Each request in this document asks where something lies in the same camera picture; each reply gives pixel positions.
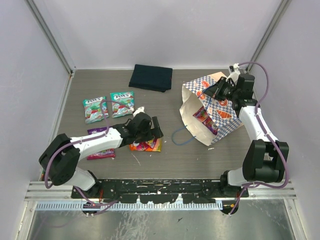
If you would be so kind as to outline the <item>checkered paper bag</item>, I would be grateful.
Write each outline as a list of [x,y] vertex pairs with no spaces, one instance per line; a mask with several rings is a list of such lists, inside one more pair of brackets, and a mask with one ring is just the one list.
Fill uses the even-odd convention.
[[[243,125],[232,109],[231,101],[227,99],[219,101],[202,93],[204,89],[214,85],[224,76],[222,72],[216,72],[182,85],[182,106],[179,109],[182,122],[191,135],[206,146],[218,142]],[[218,127],[217,135],[214,135],[193,116],[201,107],[204,107]]]

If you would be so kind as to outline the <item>green snack packet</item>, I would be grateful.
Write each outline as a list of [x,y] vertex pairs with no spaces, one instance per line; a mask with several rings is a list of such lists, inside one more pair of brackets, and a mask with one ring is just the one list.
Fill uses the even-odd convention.
[[112,104],[112,117],[119,118],[131,115],[135,110],[135,100],[133,91],[110,93]]
[[106,100],[106,96],[100,96],[93,99],[84,99],[82,101],[84,107],[85,123],[91,124],[94,122],[99,122],[104,119],[104,117],[109,117],[109,112],[107,108],[107,103],[102,103],[102,108],[100,103],[102,100]]

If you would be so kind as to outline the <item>pink snack packet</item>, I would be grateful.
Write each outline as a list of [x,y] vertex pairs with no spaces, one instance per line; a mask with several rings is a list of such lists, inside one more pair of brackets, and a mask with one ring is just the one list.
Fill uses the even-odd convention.
[[[98,128],[91,128],[87,130],[89,135],[105,132],[107,130],[106,127],[98,127]],[[98,159],[106,159],[106,158],[115,158],[115,150],[113,148],[105,149],[96,153],[93,153],[86,157],[87,160],[98,160]]]
[[214,135],[218,134],[218,127],[210,118],[209,114],[202,106],[197,112],[193,114],[193,116],[200,121],[208,130],[210,130]]

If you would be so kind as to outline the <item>orange snack packet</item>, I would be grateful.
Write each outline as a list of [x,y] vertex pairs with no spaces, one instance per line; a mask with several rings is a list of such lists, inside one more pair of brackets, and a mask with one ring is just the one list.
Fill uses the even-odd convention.
[[161,152],[162,149],[162,139],[154,138],[149,141],[133,143],[129,145],[131,151],[140,151],[140,152]]

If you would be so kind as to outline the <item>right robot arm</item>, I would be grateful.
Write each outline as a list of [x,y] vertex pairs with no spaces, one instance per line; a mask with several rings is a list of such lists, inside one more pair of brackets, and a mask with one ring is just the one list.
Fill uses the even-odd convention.
[[231,101],[232,109],[244,124],[251,140],[242,167],[225,171],[220,177],[219,191],[225,197],[231,197],[237,187],[282,189],[289,183],[289,146],[279,141],[266,124],[261,102],[253,98],[254,83],[253,75],[241,73],[237,81],[222,76],[204,90],[204,94],[215,100]]

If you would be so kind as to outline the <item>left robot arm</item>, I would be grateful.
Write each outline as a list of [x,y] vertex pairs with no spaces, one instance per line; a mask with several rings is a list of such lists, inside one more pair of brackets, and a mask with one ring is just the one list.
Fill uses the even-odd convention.
[[73,186],[88,198],[95,198],[100,193],[101,183],[91,171],[78,167],[80,160],[102,150],[162,137],[157,117],[150,117],[144,112],[136,114],[126,123],[110,126],[104,132],[73,138],[59,134],[39,158],[39,164],[45,171],[45,187]]

